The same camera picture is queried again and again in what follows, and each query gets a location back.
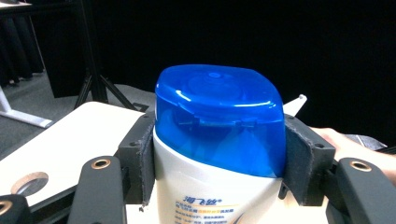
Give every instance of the black backdrop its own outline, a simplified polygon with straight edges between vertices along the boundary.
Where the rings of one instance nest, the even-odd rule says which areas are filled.
[[[154,91],[164,68],[183,63],[251,68],[276,85],[285,103],[307,96],[298,115],[307,125],[396,145],[396,6],[390,1],[93,2],[104,71],[114,83]],[[67,26],[50,27],[68,36],[60,38],[65,43],[49,45],[53,36],[46,32],[40,37],[47,38],[44,51],[67,46],[70,55],[58,58],[78,74],[67,86],[59,81],[62,71],[48,69],[57,97],[78,94],[83,76],[78,38],[73,29],[62,31]],[[59,63],[53,55],[44,61],[55,64],[52,70]]]

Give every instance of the blue bottle cap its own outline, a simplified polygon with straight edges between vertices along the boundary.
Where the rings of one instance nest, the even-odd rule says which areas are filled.
[[[156,85],[158,137],[198,162],[247,175],[280,177],[286,153],[283,104],[256,71],[186,64]]]

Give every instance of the gray floor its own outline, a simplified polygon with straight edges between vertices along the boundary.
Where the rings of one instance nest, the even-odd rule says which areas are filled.
[[[148,105],[148,111],[154,110],[155,94],[141,91],[125,85],[116,87],[131,102]],[[21,81],[18,87],[5,87],[3,91],[12,109],[58,121],[73,111],[77,96],[54,98],[46,74],[34,76],[29,81]],[[109,91],[108,101],[111,105],[122,103]],[[14,119],[0,116],[0,160],[41,134],[45,129]]]

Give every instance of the white bottle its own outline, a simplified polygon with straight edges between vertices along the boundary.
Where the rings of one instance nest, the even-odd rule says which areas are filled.
[[[190,64],[156,87],[160,221],[244,223],[277,200],[286,153],[282,101],[259,73]]]

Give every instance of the bottle label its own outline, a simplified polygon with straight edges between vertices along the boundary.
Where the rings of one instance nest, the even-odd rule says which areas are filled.
[[[227,224],[235,215],[239,204],[223,204],[220,198],[196,198],[185,196],[176,201],[175,224]]]

